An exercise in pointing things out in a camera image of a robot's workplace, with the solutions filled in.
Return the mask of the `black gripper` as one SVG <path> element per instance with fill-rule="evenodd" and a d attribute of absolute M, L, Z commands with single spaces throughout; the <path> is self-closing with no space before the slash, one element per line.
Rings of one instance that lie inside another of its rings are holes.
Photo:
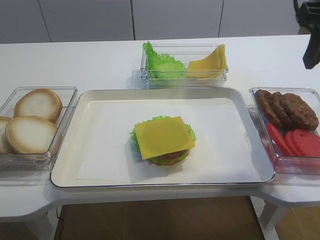
<path fill-rule="evenodd" d="M 306 69 L 313 69 L 320 63 L 320 2 L 304 1 L 298 10 L 298 23 L 311 33 L 302 59 Z"/>

